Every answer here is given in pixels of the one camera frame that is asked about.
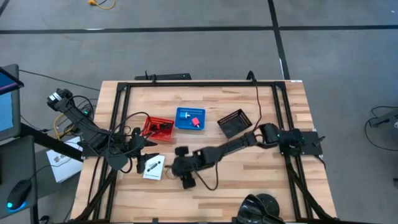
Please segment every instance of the blue box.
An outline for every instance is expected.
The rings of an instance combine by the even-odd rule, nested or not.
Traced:
[[[180,113],[188,113],[190,116],[187,119],[180,118]],[[175,115],[175,127],[178,129],[189,129],[189,130],[203,130],[205,128],[205,109],[199,108],[177,108],[177,114]],[[192,118],[198,118],[200,125],[199,128],[192,124]]]

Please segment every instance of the computer screen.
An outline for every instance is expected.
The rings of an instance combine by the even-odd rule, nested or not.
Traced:
[[[12,122],[12,98],[11,93],[0,95],[0,132],[14,126]]]
[[[23,87],[24,84],[0,68],[0,95]]]

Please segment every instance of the white paper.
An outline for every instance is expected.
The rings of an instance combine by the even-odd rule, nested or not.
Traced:
[[[80,142],[80,137],[69,139],[65,143],[70,145],[71,147],[74,147],[75,149],[82,151],[83,148],[76,144],[78,142]],[[50,164],[53,165],[51,168],[55,177],[55,181],[57,181],[57,183],[61,183],[81,171],[81,167],[83,164],[82,162],[70,159],[63,154],[54,152],[54,150],[47,151],[47,157],[49,158]]]
[[[145,165],[144,178],[160,180],[162,178],[164,160],[165,156],[161,155],[149,159]]]

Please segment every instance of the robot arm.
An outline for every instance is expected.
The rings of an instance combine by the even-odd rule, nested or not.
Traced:
[[[199,171],[213,167],[216,162],[228,154],[250,146],[259,146],[263,149],[276,147],[279,144],[298,148],[304,144],[300,130],[293,129],[290,131],[279,130],[274,124],[262,124],[260,129],[262,141],[259,142],[254,134],[255,130],[244,133],[240,138],[216,147],[204,147],[192,152],[192,156],[186,157],[188,147],[178,147],[175,149],[177,157],[171,166],[173,175],[180,177],[183,182],[184,189],[196,186],[195,180],[192,178],[191,172]]]
[[[63,113],[83,133],[84,140],[78,145],[85,150],[95,151],[98,156],[104,156],[115,170],[122,169],[129,157],[137,158],[137,172],[143,173],[145,162],[158,154],[141,155],[141,149],[157,144],[140,136],[139,128],[132,130],[132,138],[126,143],[124,133],[112,133],[95,125],[75,106],[73,98],[69,90],[57,89],[47,98],[47,104],[53,110]]]

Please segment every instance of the wooden table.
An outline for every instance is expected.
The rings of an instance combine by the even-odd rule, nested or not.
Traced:
[[[103,82],[99,94],[95,123],[104,129],[109,128],[116,85],[117,82]],[[302,131],[313,129],[303,83],[286,81],[286,86],[295,127]],[[258,90],[262,108],[260,123],[277,124],[271,88],[260,86]],[[123,99],[122,96],[118,121]],[[286,121],[281,93],[279,100]],[[177,146],[189,146],[192,151],[226,142],[227,139],[216,121],[231,112],[243,109],[252,123],[259,117],[256,89],[252,86],[134,87],[127,115],[145,111],[151,116],[175,119],[176,108],[179,106],[206,109],[206,128],[204,131],[174,129],[170,142],[158,141],[158,146],[146,147],[143,150],[146,153],[159,152],[165,155],[165,165],[171,165]],[[145,118],[144,115],[133,116],[126,124],[132,128],[142,127]],[[335,217],[336,212],[323,164],[313,156],[302,156],[302,160],[309,191],[325,211]],[[136,161],[133,161],[132,172],[118,172],[111,222],[151,222],[154,217],[159,218],[160,222],[230,222],[231,217],[237,215],[243,198],[247,194],[259,193],[274,196],[280,206],[280,216],[285,221],[294,220],[285,162],[277,147],[268,150],[249,147],[223,158],[218,165],[220,183],[216,191],[207,190],[197,178],[197,186],[189,190],[182,188],[179,179],[173,180],[164,173],[160,181],[143,179],[136,173]],[[96,158],[84,161],[72,218],[77,217],[86,207],[95,162]],[[101,166],[98,167],[96,183],[99,181],[101,169]],[[210,186],[215,185],[214,169],[200,171],[200,174]],[[299,190],[297,192],[302,216],[305,217],[302,194]],[[103,203],[100,217],[104,217],[104,208]]]

